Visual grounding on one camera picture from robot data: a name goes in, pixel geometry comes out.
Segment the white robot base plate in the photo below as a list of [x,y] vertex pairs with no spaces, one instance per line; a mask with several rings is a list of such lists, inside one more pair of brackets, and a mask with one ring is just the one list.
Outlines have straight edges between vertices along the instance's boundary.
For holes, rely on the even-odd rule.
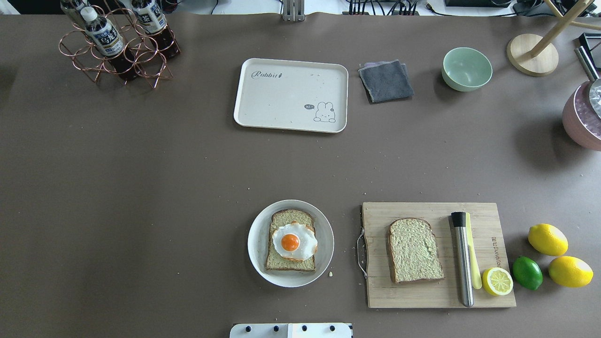
[[352,338],[351,323],[238,323],[231,338]]

